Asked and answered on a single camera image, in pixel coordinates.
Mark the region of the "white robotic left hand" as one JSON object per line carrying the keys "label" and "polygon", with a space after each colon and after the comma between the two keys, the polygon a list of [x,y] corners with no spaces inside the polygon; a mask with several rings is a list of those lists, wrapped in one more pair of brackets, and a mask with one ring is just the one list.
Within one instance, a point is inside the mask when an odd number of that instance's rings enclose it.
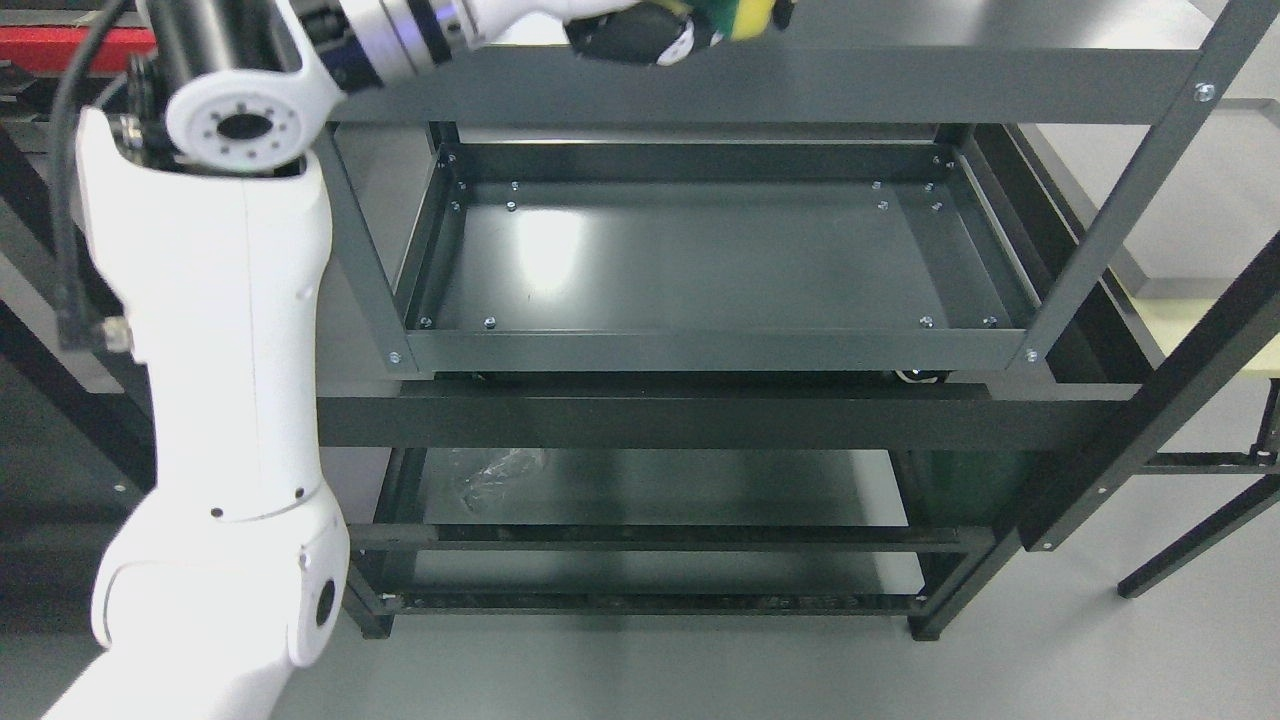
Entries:
{"label": "white robotic left hand", "polygon": [[577,56],[631,67],[672,67],[713,42],[686,1],[463,1],[468,44],[499,38],[529,15],[561,23]]}

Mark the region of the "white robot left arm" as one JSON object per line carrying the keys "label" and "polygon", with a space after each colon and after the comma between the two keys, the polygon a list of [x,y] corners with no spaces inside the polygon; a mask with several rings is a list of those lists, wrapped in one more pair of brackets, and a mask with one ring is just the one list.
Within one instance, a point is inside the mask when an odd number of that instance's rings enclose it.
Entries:
{"label": "white robot left arm", "polygon": [[110,118],[74,94],[127,8],[96,13],[52,105],[58,332],[146,368],[157,477],[93,583],[102,652],[46,717],[266,719],[325,650],[349,566],[315,386],[332,210],[311,147],[333,109],[532,13],[605,20],[671,65],[790,4],[138,1],[156,49]]}

